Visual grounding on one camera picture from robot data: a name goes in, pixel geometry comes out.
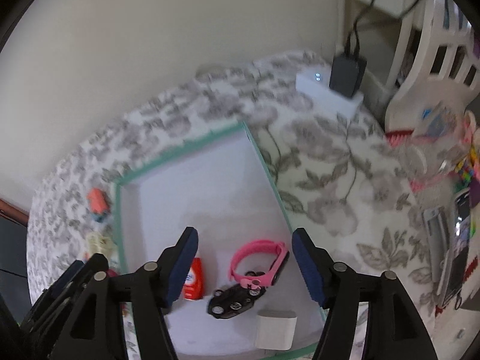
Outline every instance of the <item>floral tablecloth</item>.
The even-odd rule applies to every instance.
[[[86,195],[109,193],[113,180],[165,149],[245,120],[292,227],[358,272],[395,271],[433,331],[434,302],[426,234],[405,173],[377,122],[366,110],[351,123],[333,121],[295,91],[296,72],[323,63],[312,52],[287,52],[243,67],[216,70],[161,93],[81,143],[36,192],[27,237],[27,269],[34,302],[87,251],[92,221]],[[118,262],[113,258],[113,267]],[[367,307],[358,313],[352,358],[359,359]],[[131,359],[139,359],[134,328],[126,321]]]

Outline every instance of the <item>red and white bottle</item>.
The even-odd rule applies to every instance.
[[[190,271],[183,285],[183,297],[189,300],[203,298],[202,260],[199,257],[195,257],[191,263]]]

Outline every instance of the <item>black plug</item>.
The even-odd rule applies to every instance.
[[[351,99],[360,88],[367,60],[342,53],[333,58],[330,89]]]

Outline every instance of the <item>white charger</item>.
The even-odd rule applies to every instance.
[[[320,105],[322,112],[332,119],[337,119],[337,114],[350,120],[357,113],[363,102],[363,93],[357,91],[349,99],[329,88],[332,67],[328,64],[315,65],[297,73],[295,89],[297,92],[312,98]]]
[[[297,315],[293,311],[259,311],[255,346],[259,349],[289,350],[296,325]]]

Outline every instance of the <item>phone screen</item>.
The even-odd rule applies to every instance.
[[[455,200],[457,218],[455,219],[454,248],[452,269],[448,280],[445,301],[450,300],[461,288],[469,256],[470,239],[470,193],[466,192]]]

